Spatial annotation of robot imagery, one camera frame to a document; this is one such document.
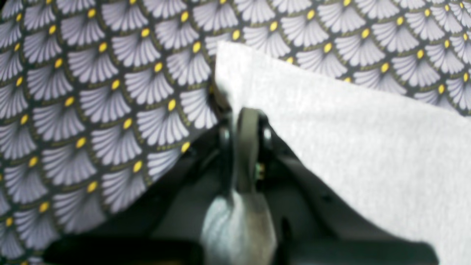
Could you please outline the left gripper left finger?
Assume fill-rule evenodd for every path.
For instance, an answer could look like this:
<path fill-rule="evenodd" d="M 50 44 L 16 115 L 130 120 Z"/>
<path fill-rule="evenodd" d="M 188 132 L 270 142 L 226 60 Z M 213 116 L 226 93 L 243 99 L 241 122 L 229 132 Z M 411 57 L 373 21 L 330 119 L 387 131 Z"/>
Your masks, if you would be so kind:
<path fill-rule="evenodd" d="M 45 250 L 48 265 L 203 265 L 210 205 L 231 186 L 232 133 L 219 125 L 191 143 L 135 202 Z"/>

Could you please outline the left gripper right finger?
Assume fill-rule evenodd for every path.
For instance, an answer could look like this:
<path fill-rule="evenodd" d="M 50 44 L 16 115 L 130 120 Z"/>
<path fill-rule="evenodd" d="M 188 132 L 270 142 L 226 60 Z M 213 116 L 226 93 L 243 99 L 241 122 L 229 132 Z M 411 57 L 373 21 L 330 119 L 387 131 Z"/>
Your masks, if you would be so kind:
<path fill-rule="evenodd" d="M 271 265 L 437 265 L 434 248 L 396 236 L 340 198 L 294 154 L 259 109 L 235 127 L 237 191 L 260 195 L 275 234 Z"/>

